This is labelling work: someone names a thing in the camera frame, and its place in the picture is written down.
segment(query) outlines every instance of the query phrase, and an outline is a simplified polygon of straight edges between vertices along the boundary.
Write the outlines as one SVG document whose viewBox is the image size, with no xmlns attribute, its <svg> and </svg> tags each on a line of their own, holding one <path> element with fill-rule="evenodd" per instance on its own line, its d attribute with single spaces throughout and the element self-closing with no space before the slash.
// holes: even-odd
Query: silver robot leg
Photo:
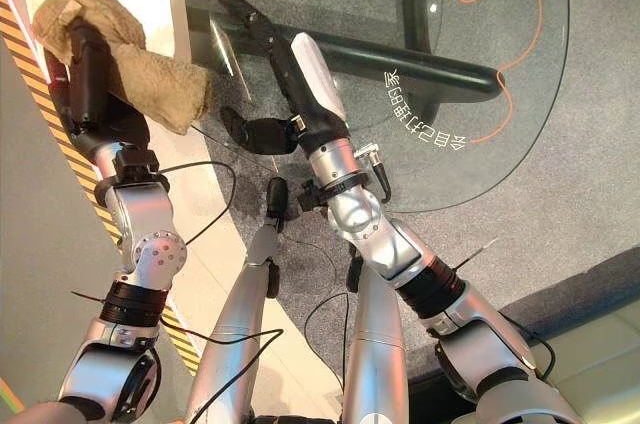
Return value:
<svg viewBox="0 0 640 424">
<path fill-rule="evenodd" d="M 409 390 L 396 292 L 368 266 L 358 287 L 343 422 L 407 424 Z"/>
</svg>

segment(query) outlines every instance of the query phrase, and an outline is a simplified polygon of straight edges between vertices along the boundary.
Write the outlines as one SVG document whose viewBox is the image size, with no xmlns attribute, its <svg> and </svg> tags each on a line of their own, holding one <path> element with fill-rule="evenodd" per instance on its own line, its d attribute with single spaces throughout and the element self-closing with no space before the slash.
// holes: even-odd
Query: black joint band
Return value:
<svg viewBox="0 0 640 424">
<path fill-rule="evenodd" d="M 398 288 L 398 294 L 420 319 L 445 311 L 464 291 L 464 281 L 436 257 L 417 276 Z"/>
<path fill-rule="evenodd" d="M 125 326 L 155 327 L 168 294 L 169 291 L 114 282 L 105 299 L 100 319 Z"/>
<path fill-rule="evenodd" d="M 503 367 L 480 381 L 476 394 L 480 398 L 485 392 L 504 382 L 527 380 L 529 380 L 529 375 L 523 369 L 519 367 Z"/>
</svg>

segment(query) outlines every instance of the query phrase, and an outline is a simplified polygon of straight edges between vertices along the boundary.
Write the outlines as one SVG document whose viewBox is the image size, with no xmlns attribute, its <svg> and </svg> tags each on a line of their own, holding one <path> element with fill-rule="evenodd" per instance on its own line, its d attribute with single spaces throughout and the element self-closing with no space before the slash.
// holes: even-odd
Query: robotic hand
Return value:
<svg viewBox="0 0 640 424">
<path fill-rule="evenodd" d="M 187 250 L 173 226 L 168 182 L 147 149 L 144 117 L 107 90 L 108 44 L 81 18 L 68 31 L 70 79 L 47 52 L 50 92 L 70 141 L 101 176 L 95 196 L 122 234 L 122 270 L 89 325 L 58 402 L 38 404 L 10 422 L 133 422 L 159 388 L 158 322 Z"/>
<path fill-rule="evenodd" d="M 367 175 L 358 163 L 358 158 L 368 158 L 388 200 L 391 189 L 377 146 L 354 152 L 344 108 L 313 39 L 300 33 L 289 44 L 246 1 L 220 2 L 268 56 L 293 113 L 289 122 L 272 125 L 279 125 L 280 135 L 286 136 L 282 153 L 291 152 L 296 143 L 302 147 L 319 184 L 306 183 L 298 198 L 302 208 L 328 207 L 331 227 L 439 339 L 441 365 L 456 390 L 477 402 L 477 421 L 581 422 L 562 396 L 539 379 L 531 350 L 513 326 L 404 223 L 385 217 L 378 199 L 365 188 Z M 261 152 L 260 136 L 252 132 L 256 121 L 246 121 L 235 111 L 227 111 L 226 120 L 223 112 L 223 121 L 240 146 Z M 351 422 L 350 406 L 348 383 L 345 422 Z"/>
</svg>

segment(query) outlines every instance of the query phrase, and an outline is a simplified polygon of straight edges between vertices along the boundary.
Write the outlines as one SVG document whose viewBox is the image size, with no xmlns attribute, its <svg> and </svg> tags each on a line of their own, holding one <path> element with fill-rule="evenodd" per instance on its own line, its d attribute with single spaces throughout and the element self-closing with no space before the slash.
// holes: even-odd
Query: black mount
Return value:
<svg viewBox="0 0 640 424">
<path fill-rule="evenodd" d="M 105 196 L 112 187 L 137 186 L 159 182 L 169 192 L 169 180 L 158 173 L 160 164 L 155 153 L 149 149 L 125 146 L 113 160 L 116 175 L 101 180 L 93 191 L 96 202 L 106 207 Z"/>
<path fill-rule="evenodd" d="M 369 176 L 366 172 L 357 172 L 347 177 L 344 181 L 339 182 L 329 188 L 320 189 L 313 183 L 313 180 L 308 180 L 302 187 L 304 193 L 298 196 L 298 202 L 304 212 L 312 211 L 316 207 L 323 207 L 327 205 L 327 201 L 332 197 L 342 194 L 344 191 L 351 189 L 355 186 L 365 186 L 369 182 Z"/>
</svg>

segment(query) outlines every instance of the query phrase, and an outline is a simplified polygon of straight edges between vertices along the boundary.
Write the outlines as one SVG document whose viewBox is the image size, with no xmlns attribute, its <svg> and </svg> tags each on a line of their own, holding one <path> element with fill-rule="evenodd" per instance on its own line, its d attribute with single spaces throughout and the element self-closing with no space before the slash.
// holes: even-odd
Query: towel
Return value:
<svg viewBox="0 0 640 424">
<path fill-rule="evenodd" d="M 68 66 L 67 26 L 76 17 L 95 26 L 111 48 L 111 93 L 182 135 L 207 110 L 213 87 L 209 72 L 147 51 L 142 25 L 118 0 L 46 0 L 33 18 L 33 33 Z"/>
</svg>

